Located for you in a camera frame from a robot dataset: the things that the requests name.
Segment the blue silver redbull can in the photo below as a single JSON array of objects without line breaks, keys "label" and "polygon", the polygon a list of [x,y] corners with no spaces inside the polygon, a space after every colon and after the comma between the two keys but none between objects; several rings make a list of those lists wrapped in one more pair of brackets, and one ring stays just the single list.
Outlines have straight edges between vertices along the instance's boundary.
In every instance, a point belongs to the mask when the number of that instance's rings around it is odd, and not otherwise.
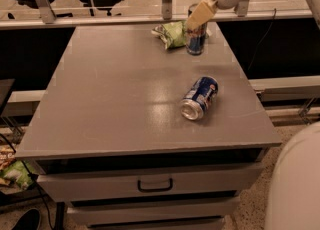
[{"label": "blue silver redbull can", "polygon": [[192,4],[188,8],[188,19],[185,23],[186,49],[193,56],[203,53],[207,35],[207,23],[201,20],[199,16],[192,17],[196,7],[196,4]]}]

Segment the blue pepsi can lying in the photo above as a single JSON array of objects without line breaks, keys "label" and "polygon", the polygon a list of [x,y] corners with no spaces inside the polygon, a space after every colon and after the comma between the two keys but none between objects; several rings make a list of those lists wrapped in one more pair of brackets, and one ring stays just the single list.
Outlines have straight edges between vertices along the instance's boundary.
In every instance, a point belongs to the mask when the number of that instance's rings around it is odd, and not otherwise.
[{"label": "blue pepsi can lying", "polygon": [[199,78],[181,100],[181,114],[188,120],[200,120],[218,94],[218,82],[210,76]]}]

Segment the green chip bag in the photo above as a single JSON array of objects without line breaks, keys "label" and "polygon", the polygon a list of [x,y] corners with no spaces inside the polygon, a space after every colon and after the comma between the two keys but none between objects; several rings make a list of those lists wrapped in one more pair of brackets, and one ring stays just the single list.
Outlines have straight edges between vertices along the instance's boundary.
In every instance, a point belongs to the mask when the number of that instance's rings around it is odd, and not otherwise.
[{"label": "green chip bag", "polygon": [[164,43],[166,50],[186,45],[184,21],[158,25],[151,30],[151,33]]}]

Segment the grey drawer cabinet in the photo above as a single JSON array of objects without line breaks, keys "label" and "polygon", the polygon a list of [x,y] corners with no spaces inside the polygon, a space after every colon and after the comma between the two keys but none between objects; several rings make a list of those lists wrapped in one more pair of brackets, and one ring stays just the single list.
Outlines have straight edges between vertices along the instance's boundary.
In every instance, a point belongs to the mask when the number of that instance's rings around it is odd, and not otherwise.
[{"label": "grey drawer cabinet", "polygon": [[[218,94],[196,121],[181,100],[201,77]],[[77,28],[18,148],[41,175],[260,163],[280,142],[219,30],[198,57],[168,52],[147,25]],[[61,201],[69,208],[238,197],[243,190]],[[87,226],[222,230],[224,216]]]}]

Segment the top grey drawer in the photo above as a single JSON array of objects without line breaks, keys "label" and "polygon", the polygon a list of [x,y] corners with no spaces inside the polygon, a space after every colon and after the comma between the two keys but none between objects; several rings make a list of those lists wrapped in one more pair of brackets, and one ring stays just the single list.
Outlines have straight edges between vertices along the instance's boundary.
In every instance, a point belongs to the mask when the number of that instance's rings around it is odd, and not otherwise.
[{"label": "top grey drawer", "polygon": [[[260,163],[199,165],[41,175],[38,183],[56,202],[177,195],[249,188],[262,172]],[[173,179],[167,192],[141,193],[137,181]]]}]

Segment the grey drawer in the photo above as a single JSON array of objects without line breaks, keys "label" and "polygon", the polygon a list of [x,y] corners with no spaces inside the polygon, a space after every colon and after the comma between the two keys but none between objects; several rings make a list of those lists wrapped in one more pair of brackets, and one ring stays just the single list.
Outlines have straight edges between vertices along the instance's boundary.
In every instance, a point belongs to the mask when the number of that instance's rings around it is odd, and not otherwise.
[{"label": "grey drawer", "polygon": [[200,198],[69,208],[67,214],[81,225],[153,222],[224,216],[239,204],[238,197]]},{"label": "grey drawer", "polygon": [[[249,188],[262,172],[260,163],[199,165],[41,175],[38,183],[56,202],[177,195]],[[173,179],[167,192],[141,193],[137,181]]]}]

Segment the middle grey drawer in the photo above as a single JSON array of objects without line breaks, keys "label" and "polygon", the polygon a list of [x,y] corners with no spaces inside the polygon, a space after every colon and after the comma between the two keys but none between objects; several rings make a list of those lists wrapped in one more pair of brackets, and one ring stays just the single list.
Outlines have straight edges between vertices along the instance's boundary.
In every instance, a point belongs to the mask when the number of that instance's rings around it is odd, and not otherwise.
[{"label": "middle grey drawer", "polygon": [[238,197],[200,198],[69,208],[67,214],[81,225],[153,222],[224,216],[239,204]]}]

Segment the green snack bag on floor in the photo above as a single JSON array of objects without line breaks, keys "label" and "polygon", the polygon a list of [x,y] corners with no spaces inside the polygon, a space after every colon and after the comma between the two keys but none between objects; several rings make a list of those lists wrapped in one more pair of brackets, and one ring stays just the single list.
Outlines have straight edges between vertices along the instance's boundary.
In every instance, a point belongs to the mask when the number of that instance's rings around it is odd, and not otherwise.
[{"label": "green snack bag on floor", "polygon": [[9,146],[0,149],[1,185],[16,184],[21,190],[27,190],[34,183],[34,180],[29,176],[30,173],[35,173],[33,167],[28,162],[17,160]]}]

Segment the black shoe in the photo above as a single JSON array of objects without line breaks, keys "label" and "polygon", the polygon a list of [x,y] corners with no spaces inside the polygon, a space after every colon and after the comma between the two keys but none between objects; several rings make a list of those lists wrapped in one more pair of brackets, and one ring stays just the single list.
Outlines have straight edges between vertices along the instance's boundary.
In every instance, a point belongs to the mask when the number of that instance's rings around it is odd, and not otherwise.
[{"label": "black shoe", "polygon": [[40,224],[41,214],[38,209],[32,208],[20,217],[12,230],[39,230]]}]

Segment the right metal glass bracket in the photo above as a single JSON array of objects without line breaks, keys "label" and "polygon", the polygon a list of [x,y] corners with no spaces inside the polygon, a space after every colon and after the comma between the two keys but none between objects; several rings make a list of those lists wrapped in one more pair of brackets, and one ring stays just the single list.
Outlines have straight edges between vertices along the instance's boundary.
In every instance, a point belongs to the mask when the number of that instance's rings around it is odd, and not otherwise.
[{"label": "right metal glass bracket", "polygon": [[241,0],[234,8],[234,12],[238,17],[245,17],[249,8],[249,0]]}]

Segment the left metal glass bracket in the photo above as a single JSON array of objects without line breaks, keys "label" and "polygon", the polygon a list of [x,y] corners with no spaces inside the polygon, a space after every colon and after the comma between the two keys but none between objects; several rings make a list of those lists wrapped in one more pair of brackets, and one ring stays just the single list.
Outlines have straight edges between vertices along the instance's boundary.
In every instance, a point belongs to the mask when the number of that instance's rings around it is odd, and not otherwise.
[{"label": "left metal glass bracket", "polygon": [[54,14],[49,0],[35,0],[36,5],[40,12],[40,17],[45,24],[52,24],[56,20],[56,15]]}]

